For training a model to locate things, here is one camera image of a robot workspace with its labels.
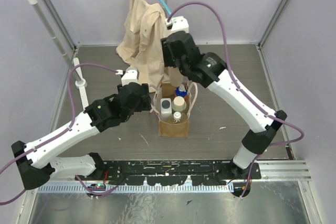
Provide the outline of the brown canvas bag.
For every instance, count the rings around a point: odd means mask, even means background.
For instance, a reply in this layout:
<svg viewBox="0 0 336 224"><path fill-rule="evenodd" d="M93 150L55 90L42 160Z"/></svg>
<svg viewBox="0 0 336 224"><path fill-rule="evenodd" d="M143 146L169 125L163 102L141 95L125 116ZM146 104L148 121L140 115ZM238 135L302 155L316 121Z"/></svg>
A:
<svg viewBox="0 0 336 224"><path fill-rule="evenodd" d="M169 83L161 84L156 90L151 111L159 122L159 136L187 137L190 128L192 108L198 96L195 82L185 82L178 93Z"/></svg>

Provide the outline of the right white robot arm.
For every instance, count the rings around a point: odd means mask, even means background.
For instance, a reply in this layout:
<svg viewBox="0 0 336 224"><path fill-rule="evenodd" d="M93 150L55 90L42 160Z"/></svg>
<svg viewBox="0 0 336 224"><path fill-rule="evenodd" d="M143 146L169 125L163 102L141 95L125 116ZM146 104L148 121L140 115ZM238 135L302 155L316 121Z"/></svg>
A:
<svg viewBox="0 0 336 224"><path fill-rule="evenodd" d="M244 90L242 83L229 72L227 63L213 52L201 53L189 33L172 33L161 39L161 46L165 66L177 68L189 80L218 95L249 126L230 166L233 177L245 177L250 164L270 145L287 114L269 108L249 90Z"/></svg>

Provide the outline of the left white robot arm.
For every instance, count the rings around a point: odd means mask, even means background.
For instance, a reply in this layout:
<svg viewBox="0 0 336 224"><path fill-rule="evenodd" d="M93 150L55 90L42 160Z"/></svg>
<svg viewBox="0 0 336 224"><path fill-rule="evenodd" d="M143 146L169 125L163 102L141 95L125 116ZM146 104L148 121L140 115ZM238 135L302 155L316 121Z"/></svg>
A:
<svg viewBox="0 0 336 224"><path fill-rule="evenodd" d="M147 84L120 84L117 94L95 100L69 123L48 135L29 143L15 142L12 151L24 189L38 188L52 178L74 178L78 175L101 179L106 167L98 153L66 158L59 157L59 154L89 137L128 121L135 112L150 109L151 97Z"/></svg>

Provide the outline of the beige pink bottle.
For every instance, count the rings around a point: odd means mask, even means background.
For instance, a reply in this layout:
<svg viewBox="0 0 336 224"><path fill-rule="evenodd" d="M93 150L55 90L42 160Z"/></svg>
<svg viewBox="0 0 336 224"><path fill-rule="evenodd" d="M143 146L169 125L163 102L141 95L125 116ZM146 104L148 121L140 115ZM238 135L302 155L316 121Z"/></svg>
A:
<svg viewBox="0 0 336 224"><path fill-rule="evenodd" d="M178 68L168 67L169 82L172 86L178 87L183 82L183 75Z"/></svg>

